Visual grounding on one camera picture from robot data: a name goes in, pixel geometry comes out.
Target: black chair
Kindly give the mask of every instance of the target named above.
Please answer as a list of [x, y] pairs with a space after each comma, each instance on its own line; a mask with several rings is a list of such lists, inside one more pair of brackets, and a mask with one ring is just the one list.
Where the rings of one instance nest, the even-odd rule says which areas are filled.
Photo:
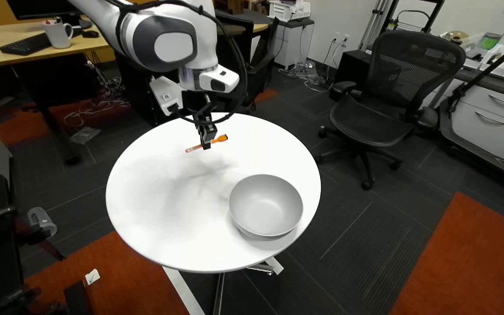
[[[272, 80], [272, 69], [275, 60], [273, 41], [277, 31], [277, 26], [279, 20], [276, 18], [269, 29], [263, 32], [254, 33], [254, 22], [248, 20], [242, 20], [240, 18], [228, 17], [228, 16], [218, 16], [220, 22], [229, 25], [237, 25], [244, 27], [244, 32], [238, 35], [233, 35], [242, 56], [247, 64], [248, 70], [248, 96], [242, 102], [242, 106], [252, 105], [252, 110], [255, 109], [254, 99], [258, 94], [264, 92]], [[253, 56], [250, 56], [250, 50], [252, 46], [252, 38], [260, 36], [260, 41], [254, 52]], [[226, 40], [219, 37], [217, 42], [217, 56], [222, 65], [226, 66], [228, 69], [238, 72], [238, 64], [232, 55], [232, 51], [228, 47]], [[219, 97], [220, 100], [228, 102], [234, 97], [230, 94], [227, 97]]]
[[367, 153], [391, 159], [390, 168], [398, 170], [402, 159], [381, 148], [410, 137], [414, 128], [436, 128], [438, 116], [420, 106], [440, 84], [452, 78], [466, 59], [464, 50], [429, 34], [391, 31], [374, 42], [368, 77], [362, 93], [354, 91], [354, 82], [334, 84], [330, 97], [338, 101], [330, 110], [330, 122], [336, 129], [322, 126], [318, 135], [328, 132], [342, 137], [349, 146], [316, 156], [322, 162], [330, 155], [351, 151], [360, 156], [367, 180], [364, 190], [375, 182]]

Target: chair wheel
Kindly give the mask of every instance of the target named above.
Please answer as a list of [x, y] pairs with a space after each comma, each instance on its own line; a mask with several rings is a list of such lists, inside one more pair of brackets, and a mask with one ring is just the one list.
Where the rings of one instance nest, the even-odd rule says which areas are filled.
[[402, 163], [394, 162], [394, 163], [390, 164], [390, 169], [399, 170], [401, 166], [402, 166]]
[[364, 191], [370, 191], [372, 189], [372, 182], [362, 182], [360, 186]]
[[328, 134], [326, 134], [326, 127], [322, 126], [320, 127], [320, 130], [318, 131], [318, 137], [320, 138], [326, 138]]

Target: keyboard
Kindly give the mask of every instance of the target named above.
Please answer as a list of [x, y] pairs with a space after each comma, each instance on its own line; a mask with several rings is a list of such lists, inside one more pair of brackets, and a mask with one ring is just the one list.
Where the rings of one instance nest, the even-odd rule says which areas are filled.
[[[73, 37], [79, 36], [80, 34], [82, 34], [82, 32], [82, 30], [74, 28]], [[29, 38], [12, 42], [11, 44], [3, 45], [0, 47], [0, 50], [2, 53], [6, 54], [28, 56], [48, 47], [52, 47], [52, 44], [50, 43], [48, 36], [46, 36], [46, 33], [41, 33]]]

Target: white round table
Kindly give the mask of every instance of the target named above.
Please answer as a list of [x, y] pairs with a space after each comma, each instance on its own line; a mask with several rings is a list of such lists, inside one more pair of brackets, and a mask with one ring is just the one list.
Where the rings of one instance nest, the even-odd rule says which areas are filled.
[[[241, 114], [217, 128], [227, 141], [185, 153], [200, 141], [194, 125], [182, 119], [162, 124], [134, 141], [108, 178], [106, 207], [114, 228], [134, 251], [165, 267], [224, 273], [260, 263], [300, 237], [318, 208], [320, 173], [296, 137]], [[255, 174], [281, 177], [300, 194], [304, 211], [289, 234], [260, 240], [233, 223], [231, 190]]]

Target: computer mouse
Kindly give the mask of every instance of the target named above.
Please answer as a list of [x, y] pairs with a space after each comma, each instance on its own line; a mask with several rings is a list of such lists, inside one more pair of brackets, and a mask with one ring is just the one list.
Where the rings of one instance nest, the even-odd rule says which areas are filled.
[[84, 31], [82, 36], [88, 38], [97, 38], [100, 36], [100, 34], [97, 31]]

